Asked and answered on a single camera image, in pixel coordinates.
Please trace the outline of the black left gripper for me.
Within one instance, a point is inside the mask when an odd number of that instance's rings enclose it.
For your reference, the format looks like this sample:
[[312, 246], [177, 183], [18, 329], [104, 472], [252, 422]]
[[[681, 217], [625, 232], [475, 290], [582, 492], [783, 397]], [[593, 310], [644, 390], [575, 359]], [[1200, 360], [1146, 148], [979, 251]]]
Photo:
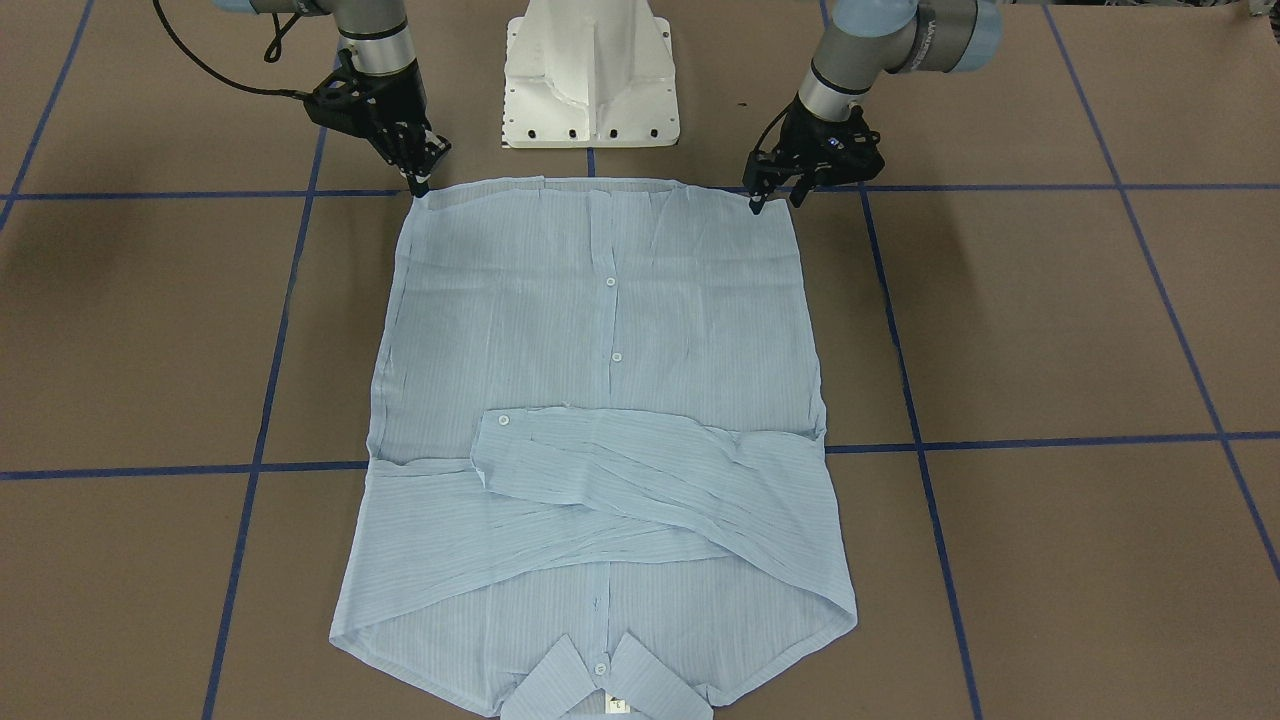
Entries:
[[819, 118], [799, 97], [794, 97], [776, 145], [776, 158], [773, 152], [751, 150], [745, 161], [742, 187], [748, 193], [748, 205], [753, 215], [762, 214], [765, 202], [782, 182], [786, 184], [795, 179], [788, 201], [796, 209], [805, 202], [815, 186], [823, 186], [819, 184], [819, 179], [826, 159], [823, 149], [826, 132], [840, 122], [842, 120]]

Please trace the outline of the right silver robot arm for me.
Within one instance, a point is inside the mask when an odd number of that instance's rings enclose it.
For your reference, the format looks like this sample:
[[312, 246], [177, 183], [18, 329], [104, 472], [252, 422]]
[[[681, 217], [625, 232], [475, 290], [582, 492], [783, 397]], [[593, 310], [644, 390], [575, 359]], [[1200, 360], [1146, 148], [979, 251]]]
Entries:
[[218, 1], [223, 12], [330, 17], [335, 68], [314, 90], [293, 91], [310, 120], [369, 142], [416, 197], [429, 193], [451, 141], [428, 119], [428, 94], [402, 1]]

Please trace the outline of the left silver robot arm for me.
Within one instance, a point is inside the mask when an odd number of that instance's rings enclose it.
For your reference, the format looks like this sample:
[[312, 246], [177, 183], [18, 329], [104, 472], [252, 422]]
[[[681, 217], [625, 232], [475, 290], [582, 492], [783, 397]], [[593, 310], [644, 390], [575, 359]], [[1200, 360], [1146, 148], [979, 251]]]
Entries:
[[797, 92], [748, 155], [751, 213], [785, 184], [800, 208], [815, 188], [873, 181], [886, 161], [863, 101], [878, 78], [978, 70], [1002, 37], [995, 1], [837, 1]]

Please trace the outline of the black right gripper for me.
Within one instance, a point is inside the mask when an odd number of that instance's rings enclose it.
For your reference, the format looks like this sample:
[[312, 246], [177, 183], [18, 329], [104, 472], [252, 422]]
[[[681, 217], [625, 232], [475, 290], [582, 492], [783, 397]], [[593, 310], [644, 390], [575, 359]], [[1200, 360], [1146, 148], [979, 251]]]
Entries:
[[430, 129], [419, 64], [385, 76], [356, 73], [364, 99], [366, 138], [385, 161], [396, 161], [410, 192], [429, 192], [429, 170], [452, 149], [451, 141]]

